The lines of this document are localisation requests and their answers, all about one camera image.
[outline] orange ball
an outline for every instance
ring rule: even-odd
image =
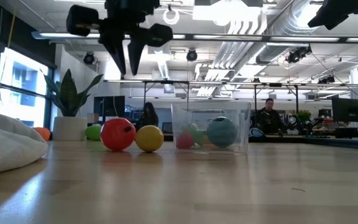
[[[37,131],[45,141],[49,140],[50,131],[47,128],[34,128],[34,130]]]

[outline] snake plant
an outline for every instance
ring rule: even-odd
[[[70,69],[67,70],[62,82],[54,83],[53,80],[44,75],[47,88],[52,93],[53,103],[62,111],[63,116],[75,117],[78,110],[86,103],[90,94],[88,91],[100,82],[103,75],[96,76],[91,84],[82,92],[77,93]]]

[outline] plastic container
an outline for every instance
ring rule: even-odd
[[[251,104],[244,101],[172,104],[173,142],[176,149],[247,152],[250,109]]]

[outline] table surface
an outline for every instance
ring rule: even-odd
[[[105,151],[51,142],[0,173],[0,223],[358,223],[358,150],[249,144],[248,154]]]

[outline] person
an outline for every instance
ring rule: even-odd
[[[158,116],[155,113],[153,104],[150,102],[144,104],[143,114],[135,124],[136,131],[146,125],[158,126]]]
[[[283,131],[284,124],[277,111],[273,110],[274,100],[268,98],[265,107],[257,112],[257,127],[265,134]]]

